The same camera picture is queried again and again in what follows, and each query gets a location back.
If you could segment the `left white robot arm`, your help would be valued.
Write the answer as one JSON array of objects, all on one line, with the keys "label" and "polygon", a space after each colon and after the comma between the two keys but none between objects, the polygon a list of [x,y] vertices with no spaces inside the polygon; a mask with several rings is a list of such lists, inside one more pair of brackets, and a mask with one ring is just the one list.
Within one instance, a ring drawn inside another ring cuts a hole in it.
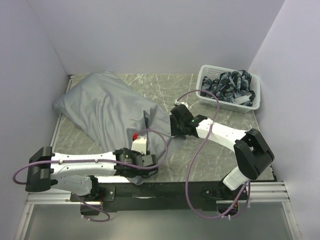
[{"label": "left white robot arm", "polygon": [[121,148],[100,154],[70,155],[45,146],[30,159],[25,190],[39,193],[51,188],[84,196],[88,201],[100,195],[98,177],[148,178],[158,172],[156,155]]}]

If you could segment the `grey pillowcase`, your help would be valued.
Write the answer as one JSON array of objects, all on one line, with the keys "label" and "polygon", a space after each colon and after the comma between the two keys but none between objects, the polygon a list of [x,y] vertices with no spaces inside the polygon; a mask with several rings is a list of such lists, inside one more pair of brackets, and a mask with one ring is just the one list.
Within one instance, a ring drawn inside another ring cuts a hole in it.
[{"label": "grey pillowcase", "polygon": [[129,86],[112,73],[91,73],[74,81],[54,104],[61,116],[54,151],[84,155],[130,148],[136,132],[147,133],[147,148],[158,158],[166,158],[150,182],[178,182],[174,162],[183,138],[171,138],[169,114],[146,98],[138,86]]}]

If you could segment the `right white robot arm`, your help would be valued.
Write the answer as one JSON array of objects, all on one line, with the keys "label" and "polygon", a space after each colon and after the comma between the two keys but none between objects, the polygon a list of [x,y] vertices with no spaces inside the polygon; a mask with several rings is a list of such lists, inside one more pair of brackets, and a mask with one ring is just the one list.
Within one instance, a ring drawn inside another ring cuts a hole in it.
[{"label": "right white robot arm", "polygon": [[184,104],[170,111],[171,135],[193,136],[215,142],[235,154],[237,166],[220,182],[219,193],[230,200],[247,181],[256,180],[274,161],[275,156],[257,129],[240,130],[214,122],[203,116],[193,116]]}]

